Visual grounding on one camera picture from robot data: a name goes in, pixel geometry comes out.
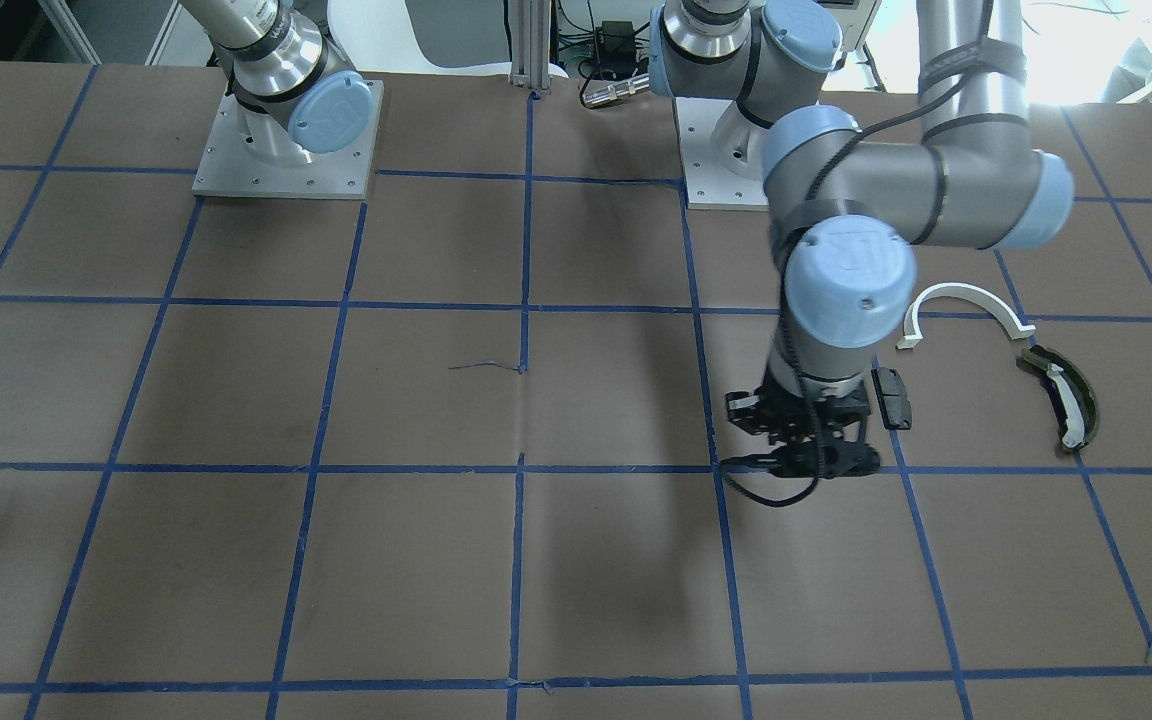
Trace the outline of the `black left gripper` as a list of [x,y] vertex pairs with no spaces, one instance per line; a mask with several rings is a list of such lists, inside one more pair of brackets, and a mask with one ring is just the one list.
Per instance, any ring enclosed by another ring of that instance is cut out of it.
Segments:
[[867,445],[872,410],[864,384],[846,396],[818,397],[809,404],[767,381],[755,392],[723,396],[727,419],[750,435],[765,435],[767,454],[723,460],[726,468],[768,471],[773,477],[833,479],[867,477],[881,468],[881,456]]

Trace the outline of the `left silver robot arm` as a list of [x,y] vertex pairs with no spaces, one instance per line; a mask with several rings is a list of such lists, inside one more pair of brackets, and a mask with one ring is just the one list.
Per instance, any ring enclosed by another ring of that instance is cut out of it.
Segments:
[[861,127],[820,101],[842,32],[814,1],[666,1],[650,20],[654,94],[726,100],[761,129],[761,190],[780,276],[760,386],[723,397],[768,454],[722,471],[864,477],[864,376],[896,329],[915,247],[1041,247],[1064,227],[1074,179],[1030,142],[1016,1],[920,1],[916,108]]

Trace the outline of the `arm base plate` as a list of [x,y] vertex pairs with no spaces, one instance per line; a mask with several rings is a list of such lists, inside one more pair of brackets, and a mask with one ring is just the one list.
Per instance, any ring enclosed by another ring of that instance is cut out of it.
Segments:
[[696,210],[764,211],[761,143],[735,101],[677,97],[675,118],[687,205]]
[[227,199],[365,200],[387,94],[380,79],[367,79],[365,85],[376,108],[364,132],[329,154],[302,149],[273,118],[242,108],[236,96],[223,96],[192,192]]

